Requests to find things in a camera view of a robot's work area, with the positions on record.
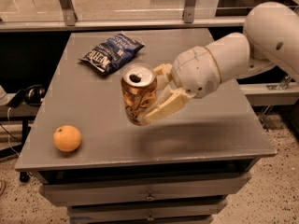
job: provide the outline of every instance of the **blue snack bag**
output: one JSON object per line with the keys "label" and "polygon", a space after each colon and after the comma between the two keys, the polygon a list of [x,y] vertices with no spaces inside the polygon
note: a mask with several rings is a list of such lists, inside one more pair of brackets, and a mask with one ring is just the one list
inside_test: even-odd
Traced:
{"label": "blue snack bag", "polygon": [[81,60],[96,67],[103,75],[121,69],[144,47],[124,34],[110,37],[106,42],[97,45]]}

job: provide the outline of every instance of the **black cable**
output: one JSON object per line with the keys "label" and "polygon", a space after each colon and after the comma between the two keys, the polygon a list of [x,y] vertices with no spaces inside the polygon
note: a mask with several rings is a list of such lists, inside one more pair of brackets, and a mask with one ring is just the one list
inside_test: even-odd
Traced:
{"label": "black cable", "polygon": [[1,128],[2,128],[2,129],[3,129],[9,136],[11,136],[11,137],[14,138],[15,140],[21,142],[21,140],[20,140],[19,138],[15,137],[15,136],[12,135],[6,128],[4,128],[3,125],[2,125],[1,123],[0,123],[0,126],[1,126]]}

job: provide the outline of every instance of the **white cable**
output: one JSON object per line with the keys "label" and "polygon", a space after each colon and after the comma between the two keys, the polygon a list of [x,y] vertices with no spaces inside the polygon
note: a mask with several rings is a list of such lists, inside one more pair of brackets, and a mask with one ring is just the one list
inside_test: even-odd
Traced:
{"label": "white cable", "polygon": [[[11,107],[7,110],[8,129],[10,129],[10,110],[11,110]],[[8,145],[19,157],[20,156],[19,153],[10,144],[10,135],[9,134],[8,134]]]}

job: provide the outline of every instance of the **headphones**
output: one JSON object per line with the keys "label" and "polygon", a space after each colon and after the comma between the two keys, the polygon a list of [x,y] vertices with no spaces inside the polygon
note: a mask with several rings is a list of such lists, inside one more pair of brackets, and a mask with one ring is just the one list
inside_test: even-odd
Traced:
{"label": "headphones", "polygon": [[40,106],[46,95],[46,89],[43,85],[30,86],[25,90],[19,90],[17,94],[8,102],[8,107],[16,108],[22,102],[30,106]]}

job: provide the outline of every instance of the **gray tabletop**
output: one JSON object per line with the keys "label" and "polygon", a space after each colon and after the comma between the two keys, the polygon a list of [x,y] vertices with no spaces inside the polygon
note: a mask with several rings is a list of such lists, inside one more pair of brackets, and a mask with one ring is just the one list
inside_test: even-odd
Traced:
{"label": "gray tabletop", "polygon": [[[123,68],[102,77],[78,59],[116,32],[72,34],[17,161],[19,171],[116,165],[217,161],[272,156],[275,150],[235,80],[157,123],[139,127],[126,118]],[[184,50],[212,41],[208,29],[128,31],[145,47],[130,63],[171,63]],[[81,146],[63,153],[53,144],[65,124],[82,134]]]}

